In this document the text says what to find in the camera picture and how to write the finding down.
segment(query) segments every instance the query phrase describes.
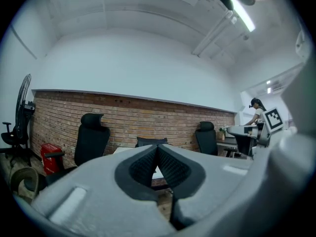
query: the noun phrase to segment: brick wall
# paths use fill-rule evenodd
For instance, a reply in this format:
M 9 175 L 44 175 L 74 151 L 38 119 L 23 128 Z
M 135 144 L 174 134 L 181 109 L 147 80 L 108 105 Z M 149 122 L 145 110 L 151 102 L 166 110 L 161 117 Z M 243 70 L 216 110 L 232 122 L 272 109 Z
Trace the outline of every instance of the brick wall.
M 211 121 L 216 131 L 234 125 L 234 114 L 137 98 L 75 92 L 38 91 L 31 119 L 31 149 L 40 155 L 40 145 L 52 143 L 65 153 L 64 165 L 75 166 L 74 152 L 80 118 L 86 113 L 102 113 L 102 125 L 111 136 L 105 154 L 117 147 L 134 148 L 136 137 L 168 138 L 169 144 L 198 151 L 194 131 L 200 121 Z

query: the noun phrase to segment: table top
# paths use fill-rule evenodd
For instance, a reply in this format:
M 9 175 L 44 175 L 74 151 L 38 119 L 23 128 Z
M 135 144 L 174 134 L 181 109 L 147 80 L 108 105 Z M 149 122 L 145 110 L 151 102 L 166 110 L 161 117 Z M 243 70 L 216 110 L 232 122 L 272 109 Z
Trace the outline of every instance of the table top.
M 237 141 L 235 138 L 227 138 L 225 137 L 225 140 L 216 140 L 217 143 L 223 143 L 223 144 L 230 144 L 230 145 L 237 145 Z
M 119 147 L 114 151 L 114 154 L 117 154 L 126 150 L 130 150 L 130 149 L 133 149 L 133 148 Z M 157 178 L 163 178 L 163 175 L 158 167 L 156 168 L 156 172 L 153 174 L 153 179 L 157 179 Z

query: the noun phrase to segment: potted plant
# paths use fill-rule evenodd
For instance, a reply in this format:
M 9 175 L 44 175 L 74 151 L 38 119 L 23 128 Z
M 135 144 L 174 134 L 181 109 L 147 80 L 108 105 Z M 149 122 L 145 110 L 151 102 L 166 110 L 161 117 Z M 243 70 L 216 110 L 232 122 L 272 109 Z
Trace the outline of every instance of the potted plant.
M 223 126 L 219 129 L 219 131 L 222 133 L 222 137 L 221 139 L 222 140 L 225 140 L 225 134 L 226 134 L 226 131 L 227 131 L 227 126 Z

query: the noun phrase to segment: desk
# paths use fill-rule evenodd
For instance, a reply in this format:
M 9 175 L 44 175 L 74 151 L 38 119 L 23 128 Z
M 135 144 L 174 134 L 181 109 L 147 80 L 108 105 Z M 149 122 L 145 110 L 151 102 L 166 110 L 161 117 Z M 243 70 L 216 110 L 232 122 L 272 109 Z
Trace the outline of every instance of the desk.
M 120 147 L 120 148 L 117 148 L 115 151 L 114 151 L 114 154 L 117 154 L 117 153 L 120 153 L 120 152 L 124 152 L 124 151 L 127 151 L 127 150 L 130 150 L 132 148 L 123 148 L 123 147 Z M 156 173 L 153 174 L 153 179 L 158 179 L 158 178 L 163 178 L 163 175 L 160 171 L 160 169 L 157 167 L 156 168 Z
M 235 138 L 225 138 L 225 140 L 216 140 L 216 143 L 218 146 L 237 148 L 237 141 Z

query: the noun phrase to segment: recessed light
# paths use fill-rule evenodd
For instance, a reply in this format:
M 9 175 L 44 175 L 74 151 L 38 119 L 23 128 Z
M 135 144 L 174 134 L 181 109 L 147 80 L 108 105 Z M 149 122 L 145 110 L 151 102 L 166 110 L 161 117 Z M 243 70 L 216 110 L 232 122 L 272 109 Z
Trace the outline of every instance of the recessed light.
M 249 17 L 248 13 L 245 11 L 245 9 L 242 7 L 240 2 L 238 0 L 231 0 L 234 5 L 234 11 L 236 11 L 245 23 L 246 27 L 250 32 L 256 29 L 254 23 L 252 22 L 251 18 Z

